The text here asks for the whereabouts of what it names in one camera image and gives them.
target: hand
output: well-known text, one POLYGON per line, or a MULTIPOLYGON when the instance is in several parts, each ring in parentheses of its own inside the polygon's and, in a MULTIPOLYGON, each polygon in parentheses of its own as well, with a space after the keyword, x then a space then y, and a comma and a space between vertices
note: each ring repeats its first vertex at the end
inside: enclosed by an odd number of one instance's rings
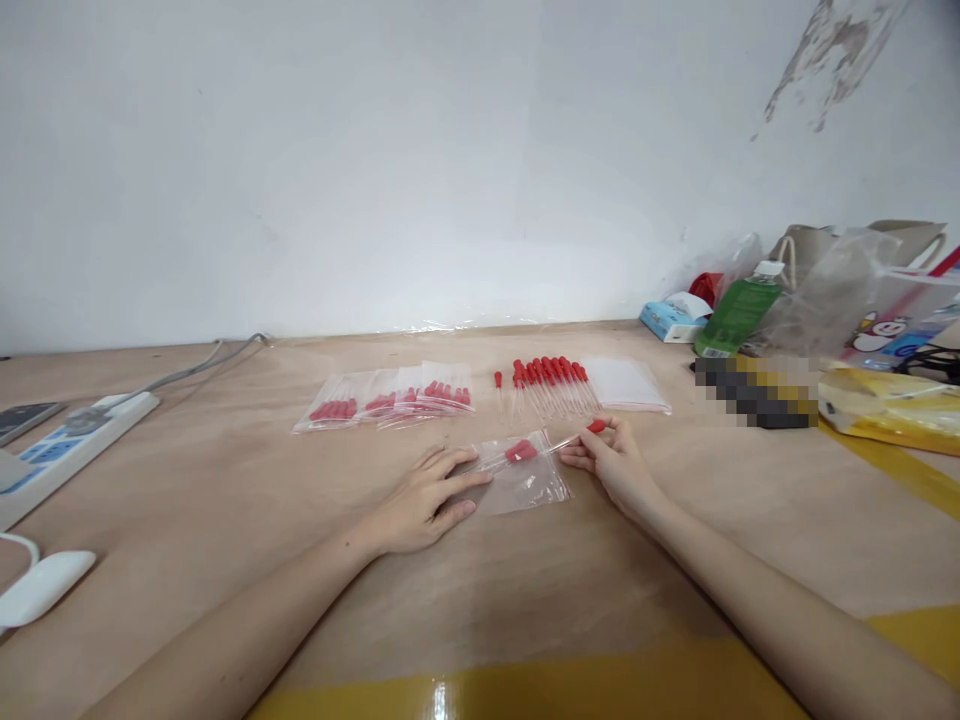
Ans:
POLYGON ((470 517, 477 509, 471 500, 455 502, 440 513, 437 510, 454 495, 493 479, 490 473, 447 479, 457 465, 476 459, 477 451, 472 448, 444 449, 437 445, 427 450, 396 489, 360 521, 374 551, 382 554, 422 550, 470 517))
POLYGON ((584 428, 579 438, 560 448, 560 461, 600 478, 614 505, 636 522, 640 506, 654 495, 661 496, 660 489, 647 470, 630 423, 612 415, 597 419, 603 420, 613 435, 595 435, 584 428))

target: yellow tape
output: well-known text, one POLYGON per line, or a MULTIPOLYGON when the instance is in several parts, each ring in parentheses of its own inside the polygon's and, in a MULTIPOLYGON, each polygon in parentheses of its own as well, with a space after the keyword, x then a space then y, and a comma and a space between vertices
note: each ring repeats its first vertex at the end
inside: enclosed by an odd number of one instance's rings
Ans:
POLYGON ((910 453, 876 440, 842 435, 821 421, 820 429, 935 508, 960 521, 960 483, 910 453))
MULTIPOLYGON (((872 618, 888 640, 960 687, 960 605, 872 618)), ((736 636, 673 633, 636 655, 477 668, 337 688, 279 691, 251 720, 312 718, 806 718, 736 636)))

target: plastic bottle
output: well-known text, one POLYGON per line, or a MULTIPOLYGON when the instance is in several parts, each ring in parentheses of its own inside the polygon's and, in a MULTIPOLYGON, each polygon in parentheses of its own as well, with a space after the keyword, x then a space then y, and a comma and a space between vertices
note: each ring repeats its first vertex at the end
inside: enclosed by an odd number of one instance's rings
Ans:
POLYGON ((781 287, 775 278, 782 271, 783 263, 763 260, 753 275, 731 285, 713 311, 710 322, 693 344, 697 355, 734 355, 780 296, 781 287))

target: tabletop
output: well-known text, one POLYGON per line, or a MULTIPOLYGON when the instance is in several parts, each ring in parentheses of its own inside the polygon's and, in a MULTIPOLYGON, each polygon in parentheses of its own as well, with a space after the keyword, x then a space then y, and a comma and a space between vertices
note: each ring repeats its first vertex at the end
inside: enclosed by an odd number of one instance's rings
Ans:
MULTIPOLYGON (((15 358, 0 363, 0 406, 77 407, 188 367, 209 349, 15 358)), ((960 637, 960 525, 824 432, 739 426, 696 386, 689 345, 613 322, 277 341, 158 390, 156 410, 14 528, 46 553, 87 549, 99 560, 47 616, 0 641, 0 714, 76 717, 190 623, 376 502, 426 446, 536 429, 530 412, 514 423, 499 414, 493 373, 509 376, 516 357, 560 354, 647 363, 673 414, 628 415, 665 492, 958 681, 945 648, 960 637), (475 416, 291 433, 332 373, 424 359, 470 364, 475 416)), ((8 449, 28 447, 58 420, 8 449)), ((547 431, 557 440, 579 424, 547 431)), ((953 471, 960 460, 942 463, 953 471)), ((438 700, 440 688, 469 698, 451 717, 509 715, 498 702, 571 717, 587 702, 615 715, 616 703, 641 691, 636 701, 647 708, 662 701, 693 714, 691 703, 728 696, 731 716, 744 717, 762 695, 767 710, 799 713, 602 489, 581 471, 562 474, 566 502, 474 516, 429 550, 374 563, 254 716, 340 708, 332 714, 434 717, 441 701, 456 704, 438 700), (378 701, 391 712, 365 705, 378 701)), ((8 545, 0 544, 4 587, 26 565, 8 545)))

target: white wall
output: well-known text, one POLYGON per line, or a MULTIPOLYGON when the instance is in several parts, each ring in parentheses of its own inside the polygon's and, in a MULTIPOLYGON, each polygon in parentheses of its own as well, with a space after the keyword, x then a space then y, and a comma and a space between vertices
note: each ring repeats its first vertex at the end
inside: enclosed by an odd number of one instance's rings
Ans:
POLYGON ((953 3, 765 123, 817 7, 2 3, 0 353, 631 317, 750 229, 960 224, 953 3))

